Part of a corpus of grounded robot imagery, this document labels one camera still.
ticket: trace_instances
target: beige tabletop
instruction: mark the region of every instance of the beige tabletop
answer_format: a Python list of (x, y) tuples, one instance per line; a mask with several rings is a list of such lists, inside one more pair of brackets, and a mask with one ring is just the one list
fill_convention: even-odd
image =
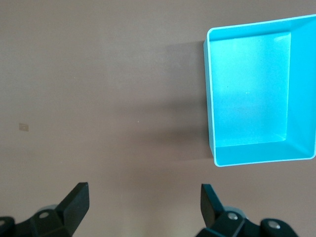
[(316, 159), (214, 165), (202, 46), (212, 27), (313, 13), (315, 0), (1, 0), (0, 216), (21, 222), (87, 181), (74, 236), (193, 237), (210, 183), (254, 223), (315, 236)]

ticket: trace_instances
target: silver bolt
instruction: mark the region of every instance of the silver bolt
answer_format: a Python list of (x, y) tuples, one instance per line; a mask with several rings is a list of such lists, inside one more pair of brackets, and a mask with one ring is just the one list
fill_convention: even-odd
[(230, 212), (228, 213), (228, 218), (235, 221), (238, 219), (238, 216), (235, 213)]
[(268, 221), (268, 225), (273, 229), (280, 229), (281, 226), (278, 224), (278, 222), (275, 221)]
[(41, 213), (41, 214), (39, 215), (39, 217), (42, 219), (42, 218), (47, 217), (48, 215), (49, 215), (48, 212), (43, 212), (43, 213)]

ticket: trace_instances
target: blue container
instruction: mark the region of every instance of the blue container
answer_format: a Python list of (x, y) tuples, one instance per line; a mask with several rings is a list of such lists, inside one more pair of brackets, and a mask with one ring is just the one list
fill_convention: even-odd
[(217, 166), (315, 156), (316, 15), (212, 28), (204, 60)]

